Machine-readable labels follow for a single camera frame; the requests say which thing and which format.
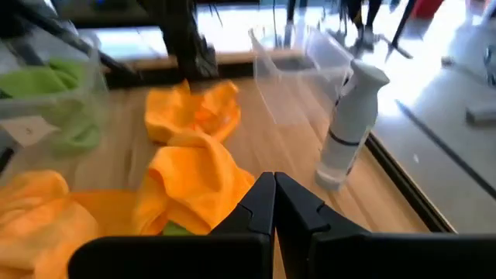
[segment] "transparent plastic bin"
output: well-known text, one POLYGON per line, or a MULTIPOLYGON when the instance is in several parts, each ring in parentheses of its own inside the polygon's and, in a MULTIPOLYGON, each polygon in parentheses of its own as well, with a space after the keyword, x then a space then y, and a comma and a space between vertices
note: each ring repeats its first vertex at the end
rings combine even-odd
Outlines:
POLYGON ((310 26, 257 27, 249 31, 256 55, 254 77, 277 124, 328 118, 352 55, 310 26))
POLYGON ((107 124, 109 94, 100 68, 98 41, 90 36, 82 39, 93 46, 89 53, 40 29, 0 42, 0 57, 8 61, 0 67, 0 153, 7 148, 15 151, 0 173, 0 187, 25 171, 68 167, 67 162, 99 145, 107 124), (55 74, 44 72, 47 68, 55 74), (30 74, 18 76, 20 71, 30 74), (21 82, 32 86, 21 87, 21 82), (30 88, 42 89, 33 92, 30 88))

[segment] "wooden table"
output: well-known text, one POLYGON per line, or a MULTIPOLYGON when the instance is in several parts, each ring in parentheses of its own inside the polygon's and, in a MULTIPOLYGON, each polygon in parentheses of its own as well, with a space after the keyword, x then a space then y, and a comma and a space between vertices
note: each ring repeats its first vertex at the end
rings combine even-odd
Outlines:
MULTIPOLYGON (((238 102, 242 120, 225 146, 240 167, 255 177, 264 171, 283 171, 337 212, 371 231, 428 231, 366 147, 360 151, 342 190, 322 190, 315 184, 313 175, 328 118, 323 116, 291 126, 278 126, 272 121, 253 79, 234 82, 240 89, 238 102)), ((29 165, 32 168, 52 167, 59 171, 73 191, 138 188, 158 147, 148 140, 143 122, 147 91, 147 88, 135 88, 111 93, 108 131, 100 146, 89 154, 55 160, 43 148, 31 146, 12 158, 2 181, 29 165)), ((283 277, 284 268, 277 245, 274 278, 283 277)))

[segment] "white spray bottle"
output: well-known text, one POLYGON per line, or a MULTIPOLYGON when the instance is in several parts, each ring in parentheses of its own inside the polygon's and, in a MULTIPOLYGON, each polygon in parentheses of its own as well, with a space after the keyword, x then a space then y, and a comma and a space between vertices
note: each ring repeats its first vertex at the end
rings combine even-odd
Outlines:
POLYGON ((351 171, 358 151, 377 118, 377 93, 389 83, 386 74, 360 60, 352 60, 353 75, 343 87, 322 146, 315 182, 338 190, 351 171))

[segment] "orange cloth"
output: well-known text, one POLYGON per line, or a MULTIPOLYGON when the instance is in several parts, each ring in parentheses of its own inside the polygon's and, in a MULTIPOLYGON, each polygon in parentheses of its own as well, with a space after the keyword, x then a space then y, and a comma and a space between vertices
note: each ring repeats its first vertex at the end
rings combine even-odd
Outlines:
POLYGON ((238 88, 224 81, 204 94, 193 95, 187 81, 172 89, 152 89, 146 97, 145 124, 148 137, 167 143, 174 135, 195 130, 223 141, 238 125, 238 88))
POLYGON ((100 236, 96 220, 45 170, 0 189, 0 278, 65 278, 72 253, 100 236))
POLYGON ((141 186, 136 227, 144 229, 140 234, 153 235, 172 221, 194 234, 208 234, 255 179, 208 135, 182 133, 167 144, 157 151, 141 186))

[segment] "gray floor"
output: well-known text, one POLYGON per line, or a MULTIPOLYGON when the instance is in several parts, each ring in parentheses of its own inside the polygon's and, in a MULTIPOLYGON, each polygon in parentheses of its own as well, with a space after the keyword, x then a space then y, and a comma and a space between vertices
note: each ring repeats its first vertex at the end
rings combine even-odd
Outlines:
MULTIPOLYGON (((391 39, 399 23, 405 1, 393 12, 381 7, 374 31, 391 39)), ((284 29, 286 11, 276 9, 220 9, 220 18, 208 10, 198 15, 198 25, 219 52, 251 49, 248 30, 256 24, 284 29)), ((322 8, 298 11, 297 24, 328 27, 334 33, 339 20, 322 8)), ((446 0, 432 21, 411 19, 400 45, 414 56, 409 60, 389 51, 379 41, 374 51, 353 49, 357 32, 348 23, 348 34, 337 36, 347 48, 368 63, 384 69, 391 84, 380 93, 379 116, 374 133, 431 202, 461 233, 496 231, 496 202, 459 165, 403 113, 396 101, 406 106, 488 184, 496 187, 496 126, 473 127, 465 122, 465 107, 473 102, 496 101, 494 89, 484 84, 482 55, 489 43, 496 43, 496 30, 481 23, 477 7, 465 1, 446 0), (459 67, 443 68, 441 58, 451 56, 459 67)), ((119 60, 164 57, 167 50, 157 27, 130 29, 86 29, 94 33, 101 49, 119 60)))

